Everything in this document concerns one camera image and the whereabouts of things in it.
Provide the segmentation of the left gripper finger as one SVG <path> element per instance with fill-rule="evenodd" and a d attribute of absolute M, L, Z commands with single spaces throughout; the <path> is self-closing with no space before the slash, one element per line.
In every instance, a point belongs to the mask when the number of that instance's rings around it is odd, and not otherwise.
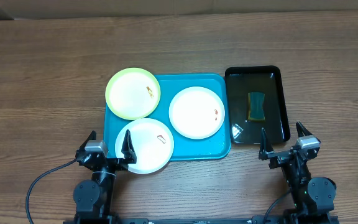
<path fill-rule="evenodd" d="M 86 145 L 89 141 L 96 139 L 96 131 L 92 131 L 89 136 L 86 138 L 84 143 L 79 147 L 78 152 L 86 152 Z"/>
<path fill-rule="evenodd" d="M 124 135 L 121 152 L 124 155 L 123 160 L 126 164 L 135 164 L 137 162 L 137 156 L 132 144 L 131 132 L 128 129 Z"/>

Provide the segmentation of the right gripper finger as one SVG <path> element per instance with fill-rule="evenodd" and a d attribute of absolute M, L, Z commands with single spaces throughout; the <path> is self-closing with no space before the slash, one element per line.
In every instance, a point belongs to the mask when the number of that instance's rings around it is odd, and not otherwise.
<path fill-rule="evenodd" d="M 296 122 L 296 130 L 299 138 L 312 135 L 312 133 L 309 132 L 300 121 Z"/>
<path fill-rule="evenodd" d="M 264 128 L 261 129 L 261 140 L 260 140 L 260 149 L 259 149 L 259 159 L 267 160 L 270 158 L 271 154 L 274 153 L 273 147 L 270 144 L 267 133 Z"/>

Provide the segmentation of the white plate front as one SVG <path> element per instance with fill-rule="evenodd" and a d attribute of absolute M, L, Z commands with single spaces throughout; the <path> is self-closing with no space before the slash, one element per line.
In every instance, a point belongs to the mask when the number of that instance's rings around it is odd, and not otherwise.
<path fill-rule="evenodd" d="M 165 124 L 156 119 L 142 118 L 125 125 L 115 142 L 115 153 L 118 158 L 124 157 L 121 148 L 127 130 L 131 133 L 132 145 L 137 157 L 135 164 L 128 165 L 128 171 L 150 174 L 167 164 L 173 154 L 174 140 Z"/>

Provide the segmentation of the white plate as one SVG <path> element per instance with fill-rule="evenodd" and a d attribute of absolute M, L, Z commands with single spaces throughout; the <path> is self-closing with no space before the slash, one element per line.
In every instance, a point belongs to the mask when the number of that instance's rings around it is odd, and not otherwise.
<path fill-rule="evenodd" d="M 137 157 L 135 164 L 128 165 L 128 171 L 150 174 L 167 164 L 173 154 L 174 140 L 165 124 L 156 119 L 142 118 L 125 125 L 115 142 L 115 153 L 118 158 L 124 157 L 121 148 L 127 130 L 131 133 L 132 145 Z"/>
<path fill-rule="evenodd" d="M 219 131 L 226 111 L 222 99 L 212 90 L 191 86 L 172 99 L 168 116 L 179 134 L 190 139 L 205 139 Z"/>

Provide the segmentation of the green yellow sponge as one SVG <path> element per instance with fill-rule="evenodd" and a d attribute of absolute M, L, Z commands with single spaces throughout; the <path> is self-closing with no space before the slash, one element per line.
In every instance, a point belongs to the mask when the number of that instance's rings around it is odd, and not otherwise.
<path fill-rule="evenodd" d="M 264 98 L 265 94 L 262 92 L 248 93 L 248 115 L 249 121 L 264 121 Z"/>

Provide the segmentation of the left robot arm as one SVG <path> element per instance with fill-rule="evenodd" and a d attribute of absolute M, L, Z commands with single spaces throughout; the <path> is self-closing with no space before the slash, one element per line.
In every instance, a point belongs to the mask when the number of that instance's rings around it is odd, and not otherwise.
<path fill-rule="evenodd" d="M 137 156 L 132 145 L 131 132 L 126 130 L 121 146 L 123 158 L 108 158 L 106 143 L 96 139 L 92 131 L 76 151 L 80 166 L 92 171 L 91 179 L 80 182 L 73 191 L 76 203 L 75 223 L 121 223 L 119 216 L 111 211 L 116 172 L 128 170 Z"/>

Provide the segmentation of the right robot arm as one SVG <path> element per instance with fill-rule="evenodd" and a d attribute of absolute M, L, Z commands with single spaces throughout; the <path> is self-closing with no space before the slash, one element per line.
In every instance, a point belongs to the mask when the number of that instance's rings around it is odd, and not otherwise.
<path fill-rule="evenodd" d="M 327 177 L 312 177 L 307 162 L 319 152 L 321 141 L 309 132 L 301 122 L 296 123 L 298 139 L 287 151 L 275 152 L 264 128 L 261 129 L 259 159 L 269 161 L 269 168 L 280 168 L 288 184 L 288 191 L 267 209 L 263 223 L 338 223 L 334 210 L 336 184 Z M 281 216 L 270 212 L 287 195 L 293 199 L 294 209 L 287 209 Z"/>

